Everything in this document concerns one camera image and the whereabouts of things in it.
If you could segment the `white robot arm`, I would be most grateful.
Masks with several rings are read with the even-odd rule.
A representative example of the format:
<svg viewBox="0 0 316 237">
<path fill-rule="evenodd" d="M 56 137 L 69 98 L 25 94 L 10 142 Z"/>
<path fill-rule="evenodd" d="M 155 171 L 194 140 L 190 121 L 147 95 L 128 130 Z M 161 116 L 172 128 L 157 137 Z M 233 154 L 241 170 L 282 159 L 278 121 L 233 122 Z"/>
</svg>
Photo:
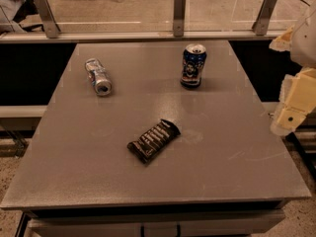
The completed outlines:
<svg viewBox="0 0 316 237">
<path fill-rule="evenodd" d="M 287 136 L 316 108 L 316 2 L 270 43 L 270 49 L 288 51 L 290 59 L 301 66 L 294 76 L 284 76 L 271 124 L 272 133 Z"/>
</svg>

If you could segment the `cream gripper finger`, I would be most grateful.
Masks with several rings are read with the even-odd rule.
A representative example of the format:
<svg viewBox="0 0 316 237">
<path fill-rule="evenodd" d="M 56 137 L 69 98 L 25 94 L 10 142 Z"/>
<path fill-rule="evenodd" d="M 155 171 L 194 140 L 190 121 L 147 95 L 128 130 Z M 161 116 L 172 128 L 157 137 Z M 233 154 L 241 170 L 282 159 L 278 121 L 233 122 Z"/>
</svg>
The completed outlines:
<svg viewBox="0 0 316 237">
<path fill-rule="evenodd" d="M 282 35 L 273 39 L 269 45 L 269 49 L 283 52 L 291 51 L 291 40 L 294 26 L 289 27 Z"/>
<path fill-rule="evenodd" d="M 303 67 L 295 76 L 286 74 L 278 100 L 271 132 L 287 136 L 316 108 L 316 69 Z"/>
</svg>

